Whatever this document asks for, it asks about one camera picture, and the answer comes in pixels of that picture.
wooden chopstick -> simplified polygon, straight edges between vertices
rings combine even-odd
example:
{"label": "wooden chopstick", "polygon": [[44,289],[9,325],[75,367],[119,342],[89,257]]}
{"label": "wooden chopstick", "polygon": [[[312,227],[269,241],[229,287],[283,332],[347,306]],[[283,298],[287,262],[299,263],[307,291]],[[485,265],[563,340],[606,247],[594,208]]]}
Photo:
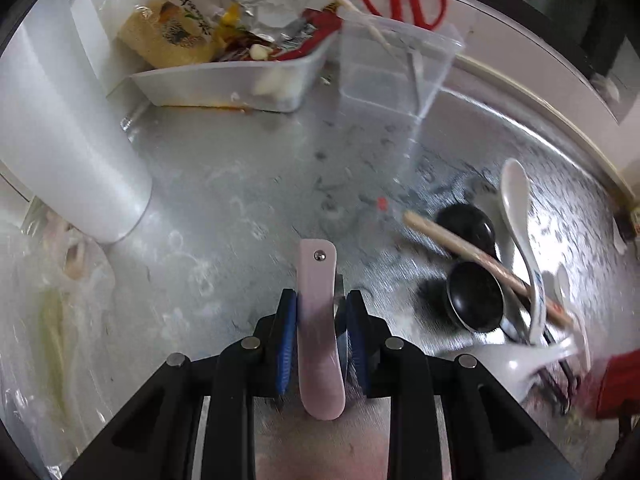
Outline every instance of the wooden chopstick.
{"label": "wooden chopstick", "polygon": [[[407,227],[414,231],[428,236],[444,248],[475,262],[484,267],[495,279],[505,286],[511,287],[515,292],[523,295],[529,295],[529,285],[523,282],[519,277],[513,274],[509,269],[500,262],[489,256],[484,251],[478,249],[475,245],[470,244],[451,231],[432,222],[413,211],[405,211],[402,215],[402,221]],[[549,320],[560,328],[570,328],[574,326],[574,320],[567,314],[561,305],[557,304],[550,298],[545,298],[546,314]]]}

plastic bag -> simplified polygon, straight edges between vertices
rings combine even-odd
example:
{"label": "plastic bag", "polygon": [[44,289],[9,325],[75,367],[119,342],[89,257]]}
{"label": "plastic bag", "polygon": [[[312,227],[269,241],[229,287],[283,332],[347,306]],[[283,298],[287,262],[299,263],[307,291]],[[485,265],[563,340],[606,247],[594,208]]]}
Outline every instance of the plastic bag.
{"label": "plastic bag", "polygon": [[225,46],[191,0],[140,0],[118,37],[155,68],[211,61]]}
{"label": "plastic bag", "polygon": [[66,228],[53,219],[39,242],[0,228],[4,417],[10,432],[21,420],[53,478],[113,415],[103,321],[113,270],[98,244]]}

plastic food container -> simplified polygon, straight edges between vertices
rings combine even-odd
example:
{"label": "plastic food container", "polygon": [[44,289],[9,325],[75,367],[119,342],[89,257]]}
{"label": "plastic food container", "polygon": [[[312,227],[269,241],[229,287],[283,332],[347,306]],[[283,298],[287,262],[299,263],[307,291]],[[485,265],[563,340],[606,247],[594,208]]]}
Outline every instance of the plastic food container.
{"label": "plastic food container", "polygon": [[390,43],[394,55],[372,37],[362,24],[362,17],[345,15],[340,44],[340,94],[423,119],[453,59],[464,48],[460,36],[447,23],[432,32],[389,18],[368,18]]}
{"label": "plastic food container", "polygon": [[225,61],[131,76],[156,106],[255,108],[292,112],[326,61],[336,32],[308,56],[288,61]]}

black ceramic bowl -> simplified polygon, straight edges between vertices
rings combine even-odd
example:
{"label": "black ceramic bowl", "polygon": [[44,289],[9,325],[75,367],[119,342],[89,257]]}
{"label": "black ceramic bowl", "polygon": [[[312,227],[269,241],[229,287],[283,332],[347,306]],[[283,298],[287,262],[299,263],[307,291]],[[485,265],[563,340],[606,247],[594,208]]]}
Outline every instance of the black ceramic bowl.
{"label": "black ceramic bowl", "polygon": [[494,226],[489,217],[471,204],[450,205],[436,215],[436,224],[495,257]]}
{"label": "black ceramic bowl", "polygon": [[451,268],[444,301],[449,317],[471,332],[491,332],[500,326],[502,289],[494,276],[476,263],[462,261]]}

clear plastic bag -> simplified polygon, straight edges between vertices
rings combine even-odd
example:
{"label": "clear plastic bag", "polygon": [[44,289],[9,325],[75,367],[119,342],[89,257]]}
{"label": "clear plastic bag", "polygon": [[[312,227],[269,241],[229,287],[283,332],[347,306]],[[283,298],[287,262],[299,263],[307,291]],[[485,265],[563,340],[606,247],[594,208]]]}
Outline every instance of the clear plastic bag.
{"label": "clear plastic bag", "polygon": [[4,420],[12,434],[20,425],[28,430],[53,478],[110,420],[114,405],[104,323],[113,270],[97,243],[66,228],[53,219],[37,241],[0,227]]}

